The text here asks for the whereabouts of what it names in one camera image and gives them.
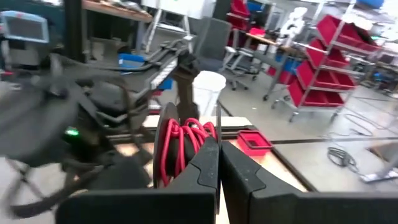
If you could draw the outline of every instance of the concrete floor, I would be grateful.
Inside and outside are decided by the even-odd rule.
[[[176,38],[176,36],[167,36],[162,34],[162,39]],[[372,126],[363,121],[359,124],[368,128],[373,133],[373,138],[379,137],[398,137],[398,125],[392,125],[387,130],[380,126],[387,126],[394,121],[394,109],[397,101],[386,96],[382,96],[372,90],[359,87],[347,103],[347,109],[342,111],[342,115],[337,117],[334,122],[330,122],[331,113],[302,113],[296,117],[295,122],[289,123],[288,118],[292,110],[286,105],[279,104],[276,109],[271,109],[272,102],[283,96],[285,90],[274,93],[268,102],[262,100],[271,79],[265,74],[260,74],[254,82],[250,78],[245,80],[249,85],[249,90],[237,89],[232,91],[231,87],[227,87],[222,91],[220,101],[234,116],[244,116],[252,122],[257,128],[270,140],[289,140],[289,139],[322,139],[329,133],[349,134],[350,128],[360,128],[348,121],[344,114],[355,114],[371,119],[378,125]],[[174,101],[175,89],[166,91],[161,97],[161,102]],[[363,100],[356,97],[374,98],[378,100]],[[366,138],[363,136],[347,136],[340,138]],[[349,151],[358,162],[359,169],[362,173],[370,173],[380,169],[383,163],[373,154],[365,151],[365,147],[374,146],[380,141],[368,139],[367,141],[343,142],[339,143]],[[276,148],[286,157],[318,190],[320,191],[350,191],[350,192],[373,192],[373,191],[398,191],[398,184],[393,181],[378,183],[373,185],[364,185],[359,181],[358,176],[347,169],[339,168],[333,165],[326,157],[326,149],[333,146],[332,143],[308,143],[308,144],[278,144]],[[0,197],[4,198],[6,190],[12,180],[15,179],[16,173],[5,163],[4,159],[0,160]],[[64,176],[60,172],[58,165],[37,169],[32,174],[31,179],[40,186],[45,194],[50,194],[55,189],[61,187]],[[25,190],[18,200],[19,203],[26,203],[35,200],[35,197]],[[0,223],[53,223],[53,216],[50,212],[42,214],[38,217],[26,220],[11,220],[6,216],[4,209],[0,216]]]

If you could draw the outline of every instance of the red cable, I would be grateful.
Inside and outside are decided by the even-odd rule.
[[[196,128],[190,128],[189,125],[194,124]],[[178,153],[177,153],[177,161],[175,163],[175,173],[174,177],[177,177],[182,171],[185,169],[185,148],[184,148],[184,136],[188,135],[192,141],[193,150],[195,154],[198,153],[201,146],[205,143],[205,139],[208,136],[213,136],[217,138],[216,130],[211,122],[207,122],[205,125],[201,125],[198,120],[193,118],[188,118],[183,126],[180,126],[179,123],[170,119],[168,126],[166,137],[163,146],[163,152],[160,158],[160,176],[163,180],[164,186],[168,186],[170,183],[170,178],[167,177],[166,173],[166,159],[167,153],[169,151],[169,144],[172,138],[178,138]]]

